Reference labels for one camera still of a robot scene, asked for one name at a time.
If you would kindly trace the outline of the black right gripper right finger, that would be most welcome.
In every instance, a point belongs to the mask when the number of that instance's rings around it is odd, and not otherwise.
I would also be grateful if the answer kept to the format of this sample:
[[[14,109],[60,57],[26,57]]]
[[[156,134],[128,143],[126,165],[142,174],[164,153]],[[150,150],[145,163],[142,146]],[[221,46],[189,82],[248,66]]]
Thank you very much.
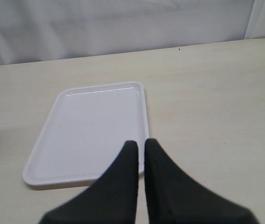
[[[144,182],[151,224],[257,224],[246,207],[202,186],[169,157],[156,139],[147,139]]]

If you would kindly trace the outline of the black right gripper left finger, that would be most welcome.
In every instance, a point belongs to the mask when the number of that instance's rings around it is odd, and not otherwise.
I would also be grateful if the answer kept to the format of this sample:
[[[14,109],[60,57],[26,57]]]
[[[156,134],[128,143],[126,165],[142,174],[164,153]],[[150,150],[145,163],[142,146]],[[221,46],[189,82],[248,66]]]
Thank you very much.
[[[126,141],[109,168],[89,188],[46,212],[42,224],[133,224],[138,197],[138,146]]]

